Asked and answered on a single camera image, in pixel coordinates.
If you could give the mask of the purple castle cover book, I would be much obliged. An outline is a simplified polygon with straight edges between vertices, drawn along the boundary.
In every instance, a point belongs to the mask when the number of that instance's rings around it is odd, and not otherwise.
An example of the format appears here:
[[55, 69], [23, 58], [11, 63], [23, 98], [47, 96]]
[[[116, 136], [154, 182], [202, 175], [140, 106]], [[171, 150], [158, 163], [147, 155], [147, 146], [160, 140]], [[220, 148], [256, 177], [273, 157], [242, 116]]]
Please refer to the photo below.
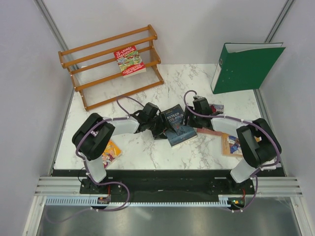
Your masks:
[[[224, 105], [221, 104], [209, 104], [211, 110], [212, 110], [212, 115], [214, 113], [218, 113], [219, 115], [221, 115], [224, 112]], [[210, 122], [209, 127], [202, 127], [202, 128], [198, 128], [196, 130], [197, 133], [200, 134], [207, 134], [207, 135], [212, 135], [212, 136], [221, 136], [222, 132], [218, 130], [218, 128], [216, 127], [216, 123], [215, 123], [215, 119], [212, 119]]]

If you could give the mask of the blue Nineteen Eighty-Four book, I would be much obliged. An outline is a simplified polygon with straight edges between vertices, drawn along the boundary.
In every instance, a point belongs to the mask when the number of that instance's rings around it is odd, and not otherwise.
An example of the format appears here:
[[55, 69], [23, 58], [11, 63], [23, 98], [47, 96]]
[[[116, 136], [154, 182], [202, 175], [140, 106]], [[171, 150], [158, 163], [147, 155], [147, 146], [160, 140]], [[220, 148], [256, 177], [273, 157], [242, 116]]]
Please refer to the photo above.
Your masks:
[[170, 125], [170, 128], [165, 131], [165, 135], [172, 148], [197, 136], [194, 128], [183, 125], [184, 111], [180, 104], [163, 111], [162, 114], [165, 115]]

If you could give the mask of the red Treehouse book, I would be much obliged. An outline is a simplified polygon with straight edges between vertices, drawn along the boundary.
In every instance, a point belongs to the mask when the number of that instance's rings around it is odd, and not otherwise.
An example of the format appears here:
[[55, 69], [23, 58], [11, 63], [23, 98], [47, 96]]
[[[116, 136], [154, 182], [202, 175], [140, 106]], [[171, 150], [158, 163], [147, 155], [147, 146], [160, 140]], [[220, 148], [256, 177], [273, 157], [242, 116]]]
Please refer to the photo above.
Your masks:
[[114, 57], [124, 78], [146, 72], [146, 66], [135, 46], [115, 51]]

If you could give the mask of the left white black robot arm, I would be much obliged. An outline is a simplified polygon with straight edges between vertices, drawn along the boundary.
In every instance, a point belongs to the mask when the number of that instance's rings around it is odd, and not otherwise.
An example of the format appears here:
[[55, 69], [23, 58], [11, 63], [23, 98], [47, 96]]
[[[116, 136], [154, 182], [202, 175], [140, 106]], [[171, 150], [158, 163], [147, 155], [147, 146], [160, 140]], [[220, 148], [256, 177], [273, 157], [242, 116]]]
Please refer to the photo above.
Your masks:
[[151, 131], [155, 140], [166, 139], [165, 132], [173, 129], [166, 115], [158, 106], [147, 103], [143, 109], [120, 118], [106, 118], [98, 113], [91, 114], [72, 137], [76, 155], [83, 160], [91, 188], [104, 193], [108, 188], [105, 179], [102, 154], [110, 139], [121, 134], [137, 134]]

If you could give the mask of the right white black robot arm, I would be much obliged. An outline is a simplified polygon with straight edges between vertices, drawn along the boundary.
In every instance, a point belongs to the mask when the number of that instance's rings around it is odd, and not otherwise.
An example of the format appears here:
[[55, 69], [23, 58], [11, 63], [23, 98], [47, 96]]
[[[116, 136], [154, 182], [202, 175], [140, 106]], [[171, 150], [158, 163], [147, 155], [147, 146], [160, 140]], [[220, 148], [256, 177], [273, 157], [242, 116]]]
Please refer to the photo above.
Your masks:
[[244, 181], [279, 162], [282, 148], [265, 119], [243, 120], [222, 113], [211, 113], [207, 99], [199, 96], [194, 97], [193, 106], [187, 102], [184, 104], [184, 125], [208, 128], [239, 140], [243, 159], [230, 171], [225, 181], [228, 192], [238, 193]]

